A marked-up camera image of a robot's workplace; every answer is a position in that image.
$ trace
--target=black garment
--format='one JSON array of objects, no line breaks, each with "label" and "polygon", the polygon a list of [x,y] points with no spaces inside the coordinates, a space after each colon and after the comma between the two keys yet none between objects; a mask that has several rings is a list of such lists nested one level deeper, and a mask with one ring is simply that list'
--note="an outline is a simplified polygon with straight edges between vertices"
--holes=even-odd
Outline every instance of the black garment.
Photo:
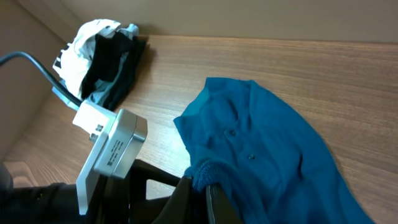
[{"label": "black garment", "polygon": [[95,91],[98,80],[112,82],[119,71],[120,58],[132,48],[132,41],[124,34],[117,32],[108,39],[95,35],[95,51],[93,61],[81,83],[81,97],[86,99]]},{"label": "black garment", "polygon": [[132,47],[129,55],[123,64],[121,74],[115,84],[109,91],[109,96],[104,101],[103,107],[108,110],[114,110],[120,100],[128,94],[131,85],[136,77],[136,68],[141,59],[141,55],[145,49],[146,41],[132,38]]}]

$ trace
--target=beige partition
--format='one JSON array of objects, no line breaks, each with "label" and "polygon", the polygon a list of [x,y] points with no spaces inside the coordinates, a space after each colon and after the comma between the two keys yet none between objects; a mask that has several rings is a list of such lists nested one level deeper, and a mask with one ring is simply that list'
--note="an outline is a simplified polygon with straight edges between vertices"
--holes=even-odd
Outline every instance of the beige partition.
[{"label": "beige partition", "polygon": [[143,34],[398,41],[397,0],[19,0],[29,1],[51,5],[74,29],[76,21],[108,18],[137,23]]},{"label": "beige partition", "polygon": [[[24,50],[48,68],[65,45],[12,0],[0,1],[0,55]],[[8,151],[50,93],[50,83],[25,59],[0,68],[0,157]]]}]

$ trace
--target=wood grain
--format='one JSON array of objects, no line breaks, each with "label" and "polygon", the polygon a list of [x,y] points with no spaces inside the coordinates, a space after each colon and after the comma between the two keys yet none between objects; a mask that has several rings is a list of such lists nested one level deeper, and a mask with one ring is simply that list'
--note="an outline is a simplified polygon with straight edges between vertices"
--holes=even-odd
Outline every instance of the wood grain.
[{"label": "wood grain", "polygon": [[[377,223],[398,220],[398,45],[150,36],[120,108],[147,118],[138,156],[181,176],[189,155],[173,124],[206,77],[255,80],[322,136],[358,202]],[[75,112],[51,95],[6,155],[31,185],[74,183],[92,147]]]}]

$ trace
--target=wooden tabletop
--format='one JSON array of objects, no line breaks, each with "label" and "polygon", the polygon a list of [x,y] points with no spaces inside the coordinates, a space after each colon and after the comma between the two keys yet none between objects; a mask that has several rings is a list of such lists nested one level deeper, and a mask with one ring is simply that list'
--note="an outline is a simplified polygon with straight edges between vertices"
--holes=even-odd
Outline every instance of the wooden tabletop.
[{"label": "wooden tabletop", "polygon": [[[206,77],[255,80],[322,136],[377,223],[398,220],[398,45],[150,36],[120,108],[148,120],[138,158],[181,176],[189,155],[173,119]],[[51,95],[5,164],[17,186],[74,183],[92,142]]]}]

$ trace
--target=shirt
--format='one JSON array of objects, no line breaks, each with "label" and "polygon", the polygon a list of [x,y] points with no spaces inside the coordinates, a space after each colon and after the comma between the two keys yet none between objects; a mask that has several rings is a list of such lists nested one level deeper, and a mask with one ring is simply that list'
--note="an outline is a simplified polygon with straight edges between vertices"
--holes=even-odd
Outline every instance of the shirt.
[{"label": "shirt", "polygon": [[372,223],[317,132],[255,81],[207,78],[174,123],[193,189],[220,184],[245,223]]}]

